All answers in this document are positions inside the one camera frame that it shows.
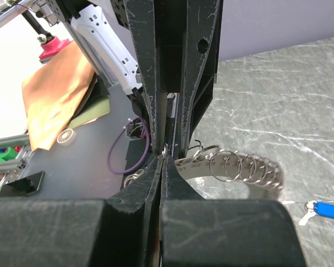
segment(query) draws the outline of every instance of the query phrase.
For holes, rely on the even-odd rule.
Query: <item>blue key tag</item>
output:
[[[314,204],[314,211],[320,216],[334,219],[334,205],[324,202],[317,202]]]

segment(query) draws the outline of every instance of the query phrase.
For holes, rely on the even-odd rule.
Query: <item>black cable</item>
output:
[[[140,120],[136,120],[136,121],[134,121],[134,124],[133,124],[132,128],[135,128],[135,124],[136,124],[137,122],[140,122]]]
[[[20,6],[20,7],[23,7],[23,8],[25,8],[25,9],[31,11],[32,13],[34,13],[34,14],[36,15],[35,11],[33,11],[32,8],[25,7],[25,6],[22,5],[22,4],[15,3],[13,6]],[[44,18],[44,17],[42,17],[42,18],[48,23],[48,25],[49,25],[50,27],[53,27],[54,25],[58,24],[58,22],[56,22],[55,24],[52,24],[47,18]]]
[[[143,128],[144,126],[141,124],[141,125],[139,125],[139,126],[136,126],[135,128],[133,128],[133,130],[129,133],[129,135],[128,135],[128,137],[131,137],[131,135],[132,135],[132,133],[135,131],[135,130],[137,130],[137,129],[139,129],[139,128]]]

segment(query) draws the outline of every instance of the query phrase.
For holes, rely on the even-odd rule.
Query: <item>gray marble surface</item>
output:
[[[194,132],[203,145],[279,162],[281,197],[308,266],[334,267],[334,220],[298,222],[309,200],[334,201],[334,38],[220,63],[214,100]],[[189,180],[207,199],[246,198],[243,184]]]

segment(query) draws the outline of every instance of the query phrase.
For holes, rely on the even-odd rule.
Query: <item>hole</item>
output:
[[[142,135],[142,125],[141,123],[132,123],[126,127],[125,131],[127,137],[131,139],[140,139]]]
[[[205,54],[208,50],[209,44],[205,39],[201,39],[197,45],[198,52]]]
[[[111,198],[109,201],[112,201],[112,203],[114,203],[114,204],[120,204],[120,203],[122,203],[122,199]]]

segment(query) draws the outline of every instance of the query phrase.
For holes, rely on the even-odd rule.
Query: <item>orange paper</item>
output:
[[[22,84],[32,151],[49,150],[69,123],[94,70],[72,42]]]

